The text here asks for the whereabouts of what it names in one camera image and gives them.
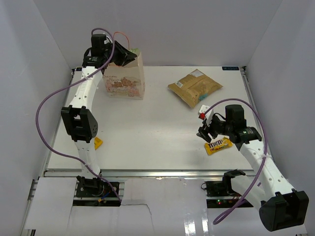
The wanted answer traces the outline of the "green snack packet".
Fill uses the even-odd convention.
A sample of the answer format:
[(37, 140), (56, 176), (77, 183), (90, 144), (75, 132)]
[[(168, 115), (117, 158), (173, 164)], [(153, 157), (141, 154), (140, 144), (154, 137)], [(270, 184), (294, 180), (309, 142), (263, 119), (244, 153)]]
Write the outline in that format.
[(140, 54), (140, 50), (138, 48), (133, 48), (133, 49), (130, 49), (130, 51), (136, 55), (139, 55)]

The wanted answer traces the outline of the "yellow m&m candy bag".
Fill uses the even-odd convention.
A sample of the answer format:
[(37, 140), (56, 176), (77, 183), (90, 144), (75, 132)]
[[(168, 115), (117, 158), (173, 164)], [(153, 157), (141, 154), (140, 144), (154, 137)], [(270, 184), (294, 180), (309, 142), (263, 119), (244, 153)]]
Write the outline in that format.
[(226, 137), (219, 139), (212, 143), (205, 143), (204, 147), (206, 150), (206, 153), (208, 155), (212, 155), (216, 152), (219, 152), (221, 150), (231, 148), (233, 146), (233, 143)]

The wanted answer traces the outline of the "large brown snack bag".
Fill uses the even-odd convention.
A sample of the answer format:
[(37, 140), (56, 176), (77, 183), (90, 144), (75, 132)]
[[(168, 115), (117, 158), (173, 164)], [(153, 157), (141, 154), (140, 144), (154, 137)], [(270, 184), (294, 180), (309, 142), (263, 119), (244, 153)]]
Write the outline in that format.
[(200, 101), (223, 88), (223, 86), (196, 69), (180, 80), (169, 84), (168, 88), (178, 95), (190, 108), (194, 108)]

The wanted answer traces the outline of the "small yellow snack packet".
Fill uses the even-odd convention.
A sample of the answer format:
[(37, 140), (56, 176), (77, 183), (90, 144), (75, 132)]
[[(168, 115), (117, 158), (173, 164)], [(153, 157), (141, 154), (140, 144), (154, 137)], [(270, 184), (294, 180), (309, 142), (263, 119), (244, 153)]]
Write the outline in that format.
[(103, 140), (98, 137), (94, 138), (94, 148), (97, 150), (103, 144)]

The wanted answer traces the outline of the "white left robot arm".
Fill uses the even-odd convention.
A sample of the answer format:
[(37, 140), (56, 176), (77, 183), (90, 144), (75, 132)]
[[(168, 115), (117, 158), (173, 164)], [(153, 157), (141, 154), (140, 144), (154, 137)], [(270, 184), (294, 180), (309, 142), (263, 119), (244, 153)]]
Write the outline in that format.
[(61, 116), (67, 134), (74, 141), (81, 160), (80, 182), (89, 182), (87, 190), (93, 196), (103, 193), (104, 184), (97, 180), (101, 170), (95, 152), (95, 137), (98, 122), (92, 114), (92, 104), (99, 82), (109, 63), (125, 66), (137, 55), (105, 34), (92, 34), (91, 47), (85, 52), (82, 63), (82, 78), (77, 91), (67, 107), (62, 107)]

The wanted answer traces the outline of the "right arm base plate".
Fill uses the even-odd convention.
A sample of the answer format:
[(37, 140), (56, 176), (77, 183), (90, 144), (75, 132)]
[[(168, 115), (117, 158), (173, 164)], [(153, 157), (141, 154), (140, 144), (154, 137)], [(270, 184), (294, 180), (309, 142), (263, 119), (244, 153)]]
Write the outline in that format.
[(241, 195), (228, 193), (222, 181), (205, 181), (200, 188), (206, 193), (207, 208), (231, 208), (241, 198)]

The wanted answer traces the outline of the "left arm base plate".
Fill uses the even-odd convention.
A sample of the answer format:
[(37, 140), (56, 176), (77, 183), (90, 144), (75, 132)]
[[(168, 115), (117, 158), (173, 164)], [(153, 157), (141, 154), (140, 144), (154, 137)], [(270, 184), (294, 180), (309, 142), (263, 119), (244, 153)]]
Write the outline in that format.
[(76, 207), (119, 207), (115, 193), (119, 194), (120, 183), (110, 182), (111, 186), (98, 179), (77, 176), (73, 205)]

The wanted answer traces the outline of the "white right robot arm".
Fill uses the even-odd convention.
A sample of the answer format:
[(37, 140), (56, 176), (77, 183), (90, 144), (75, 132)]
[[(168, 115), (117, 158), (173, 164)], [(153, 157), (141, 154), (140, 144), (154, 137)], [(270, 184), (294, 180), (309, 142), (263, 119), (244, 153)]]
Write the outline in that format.
[(297, 191), (272, 157), (264, 152), (262, 136), (256, 128), (247, 125), (243, 107), (227, 105), (225, 117), (220, 118), (212, 108), (202, 105), (198, 116), (202, 120), (198, 137), (210, 144), (218, 135), (227, 136), (255, 171), (253, 180), (241, 170), (224, 173), (223, 192), (228, 196), (241, 195), (235, 207), (243, 201), (249, 202), (258, 210), (263, 226), (270, 232), (304, 224), (309, 197), (305, 191)]

